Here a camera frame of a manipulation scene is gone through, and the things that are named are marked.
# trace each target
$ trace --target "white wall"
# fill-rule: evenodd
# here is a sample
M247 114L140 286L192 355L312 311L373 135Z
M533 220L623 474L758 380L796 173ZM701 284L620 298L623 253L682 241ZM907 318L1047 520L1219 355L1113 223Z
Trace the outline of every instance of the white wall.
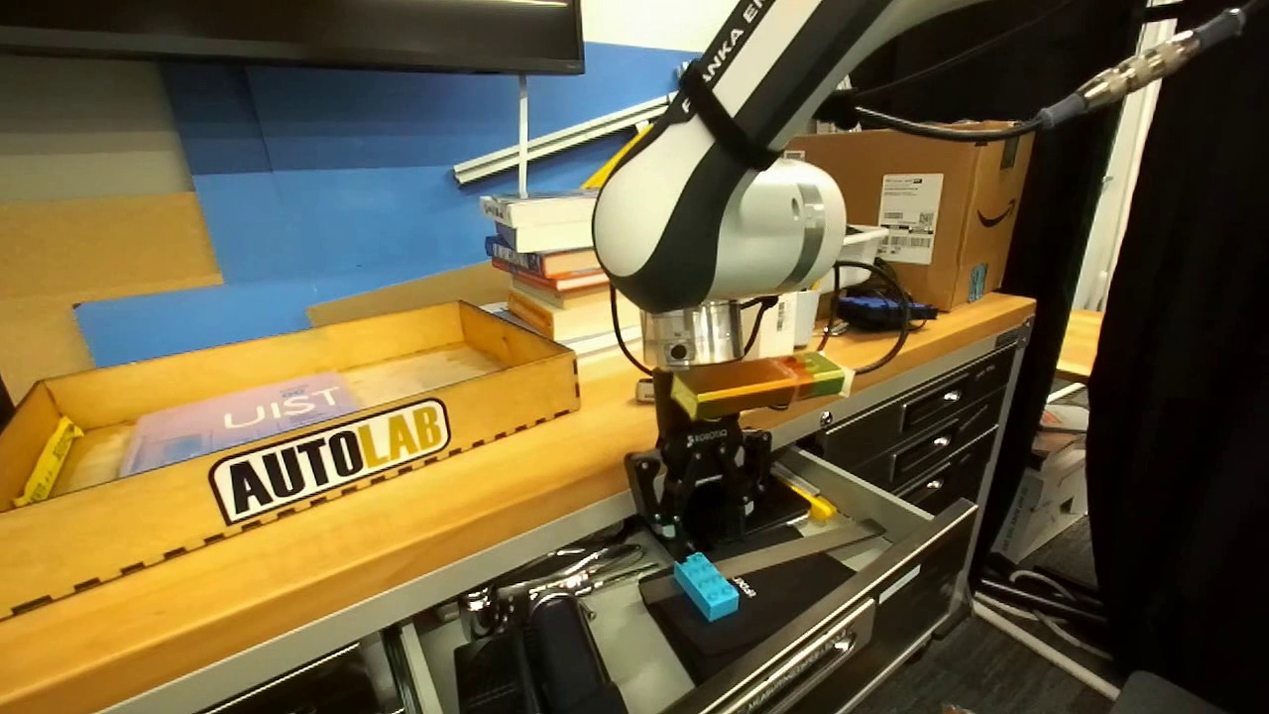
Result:
M706 51L734 0L587 0L592 43Z

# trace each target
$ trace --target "drawer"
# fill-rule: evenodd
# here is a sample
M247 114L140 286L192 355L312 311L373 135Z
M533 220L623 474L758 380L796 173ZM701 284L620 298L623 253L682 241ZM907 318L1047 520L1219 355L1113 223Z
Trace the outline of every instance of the drawer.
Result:
M928 516L801 448L777 451L775 474L820 490L820 496L840 506L845 520L809 527L801 539L717 559L717 572L758 585L768 569L833 556L849 577L697 683L649 619L659 598L678 596L666 577L587 596L592 637L625 709L796 709L801 697L826 697L826 688L845 703L849 692L838 688L840 670L859 692L887 668L887 659L870 659L870 649L906 652L948 617L977 506L960 502ZM458 625L429 626L425 637L431 674L450 683L435 688L450 692L443 697L454 697L454 652L462 642L463 626Z
M969 405L978 405L992 393L1004 393L1006 372L1013 372L1013 358L1017 358L1017 350L994 355L994 358L941 380L937 388L915 388L911 396L895 396L878 414L830 424L817 437L817 451L859 474L878 451L955 417Z
M933 467L943 467L969 442L994 430L1000 405L1004 393L989 393L982 403L963 405L928 434L899 442L891 451L879 451L871 461L840 457L840 466L879 490L906 494L911 481L928 477Z
M887 549L669 709L840 709L951 609L977 523L969 502L926 516L815 451L787 451L783 467L879 523Z
M941 474L906 490L906 502L922 506L926 514L943 514L955 502L978 502L978 485L994 448L994 430L960 448Z
M410 714L414 693L403 670L394 664L384 637L351 642L312 659L296 670L284 670L239 697L209 705L206 714L273 714L273 709L311 709L311 714Z
M907 403L906 405L906 434L922 434L922 430L937 424L941 417L948 417L989 393L1000 393L1006 385L1006 368L1013 368L1013 355L1000 355L992 362L963 368L948 385Z

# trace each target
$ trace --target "black cloth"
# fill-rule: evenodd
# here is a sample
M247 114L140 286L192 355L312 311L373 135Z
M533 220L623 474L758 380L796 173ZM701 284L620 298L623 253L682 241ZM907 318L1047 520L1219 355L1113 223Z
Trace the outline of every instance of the black cloth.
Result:
M1161 92L1092 376L1113 655L1226 709L1269 697L1264 22Z

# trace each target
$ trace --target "electrical wire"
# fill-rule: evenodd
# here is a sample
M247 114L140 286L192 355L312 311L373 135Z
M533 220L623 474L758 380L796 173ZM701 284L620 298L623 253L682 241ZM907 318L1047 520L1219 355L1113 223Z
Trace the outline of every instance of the electrical wire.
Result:
M1264 0L1247 0L1241 9L1223 9L1204 26L1179 31L1113 68L1103 68L1064 101L1038 108L1031 118L1013 124L1004 132L963 132L963 126L937 126L906 114L887 114L878 108L855 108L859 118L871 118L879 126L906 132L906 135L926 135L926 139L943 139L943 143L1000 143L1000 139L1021 139L1034 132L1055 132L1079 114L1092 114L1107 105L1128 101L1130 92L1157 85L1174 73L1182 73L1194 55L1223 47L1226 42L1236 42L1249 26L1249 15L1261 13Z
M752 298L752 303L740 303L738 311L750 311L750 306L758 306L758 318L752 318L752 326L750 326L750 339L746 339L740 358L750 358L750 355L752 355L758 332L760 332L760 318L777 306L777 298Z
M1004 598L994 598L994 596L989 596L989 590L977 590L977 598L978 598L982 609L1000 613L1000 617L1013 617L1013 619L1047 626L1055 641L1064 641L1066 649L1074 649L1074 652L1083 652L1083 655L1096 655L1096 659L1103 659L1103 664L1113 664L1112 652L1079 641L1079 637L1066 626L1066 619L1055 619L1055 617L1045 617L1045 613L1026 613L1026 609L1004 605Z
M1006 143L1006 139L1038 132L1038 118L1022 118L1022 124L1013 124L1013 126L992 126L992 132L970 132L970 126L951 132L951 126L937 126L937 124L915 124L915 118L906 118L906 114L887 114L887 112L878 112L878 108L855 108L855 114L871 118L879 126L891 126L891 132L906 132L906 135L941 139L941 143Z
M623 311L620 311L620 286L607 284L607 318L610 318L610 332L623 350L623 358L640 368L640 372L649 372L649 367L643 367L629 344L625 344L625 332L623 332Z
M871 264L833 264L833 318L830 318L830 331L820 332L820 344L817 355L826 355L830 339L833 339L833 322L838 322L838 298L840 298L840 272L870 272L871 277L883 284L883 289L899 303L899 339L871 362L871 367L859 367L855 372L878 372L883 368L891 358L906 355L907 344L907 332L911 332L911 303L907 294L899 289L899 284L891 273L883 273L879 266Z

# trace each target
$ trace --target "gray surface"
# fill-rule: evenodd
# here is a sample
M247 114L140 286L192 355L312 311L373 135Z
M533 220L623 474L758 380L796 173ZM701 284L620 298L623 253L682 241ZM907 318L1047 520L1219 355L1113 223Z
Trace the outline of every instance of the gray surface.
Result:
M1113 714L1223 714L1212 703L1182 692L1150 670L1133 670L1113 703Z
M866 714L1112 714L1112 697L1074 683L982 619L960 619L899 668L855 709Z
M1022 569L1055 572L1071 585L1097 588L1092 523L1079 520L1045 543Z

